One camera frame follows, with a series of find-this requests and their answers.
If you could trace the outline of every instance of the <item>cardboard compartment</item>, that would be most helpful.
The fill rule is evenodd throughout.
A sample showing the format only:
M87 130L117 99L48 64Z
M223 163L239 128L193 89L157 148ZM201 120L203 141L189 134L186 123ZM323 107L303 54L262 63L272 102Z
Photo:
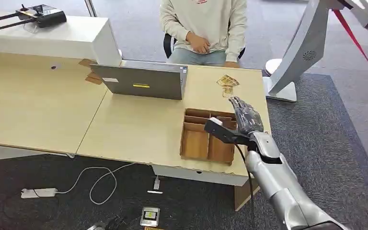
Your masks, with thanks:
M232 164L234 145L224 144L204 131L204 125L210 117L221 120L224 127L236 129L234 114L186 109L180 155L182 158Z
M208 158L208 133L204 125L184 122L181 155L188 158Z

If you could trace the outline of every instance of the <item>electronic device on floor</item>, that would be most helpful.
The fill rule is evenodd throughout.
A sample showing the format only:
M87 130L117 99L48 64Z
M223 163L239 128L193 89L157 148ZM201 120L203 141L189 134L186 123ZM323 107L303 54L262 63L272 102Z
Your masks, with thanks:
M0 20L7 18L19 17L21 20L17 23L12 23L9 25L4 25L0 27L1 29L13 27L16 25L22 25L26 23L35 23L37 27L45 28L60 23L65 23L67 21L66 15L62 10L56 9L47 5L37 5L32 7L25 7L22 4L22 8L16 10L15 13L4 15L0 17Z
M141 62L137 66L91 64L112 93L182 100L187 66Z
M143 207L140 225L157 227L157 225L159 224L159 214L160 208L158 207Z

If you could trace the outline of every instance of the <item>light wood tabletop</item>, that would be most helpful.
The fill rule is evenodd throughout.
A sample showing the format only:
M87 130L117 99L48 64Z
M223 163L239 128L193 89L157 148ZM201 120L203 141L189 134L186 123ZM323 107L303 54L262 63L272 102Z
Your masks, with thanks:
M107 90L79 61L0 53L0 146L77 151Z
M217 80L223 75L240 85L234 95L250 103L270 132L262 73L253 69L188 66L184 99L148 98L112 94L108 91L86 133L77 154L247 176L236 150L232 165L183 160L180 156L184 111L187 108L233 113Z

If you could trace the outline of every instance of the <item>laptop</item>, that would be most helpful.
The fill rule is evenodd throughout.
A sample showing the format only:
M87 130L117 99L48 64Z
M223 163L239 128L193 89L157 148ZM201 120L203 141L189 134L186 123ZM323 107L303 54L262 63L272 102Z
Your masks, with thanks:
M91 64L112 93L182 100L188 67L127 61L125 66Z

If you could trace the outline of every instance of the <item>robotic arm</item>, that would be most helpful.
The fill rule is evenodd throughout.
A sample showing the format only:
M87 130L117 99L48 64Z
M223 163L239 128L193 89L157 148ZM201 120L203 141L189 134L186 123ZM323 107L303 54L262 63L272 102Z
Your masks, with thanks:
M349 230L308 198L273 138L263 132L259 113L239 97L229 100L235 110L238 131L223 127L216 119L208 120L205 131L224 143L248 147L246 168L274 207L282 229Z

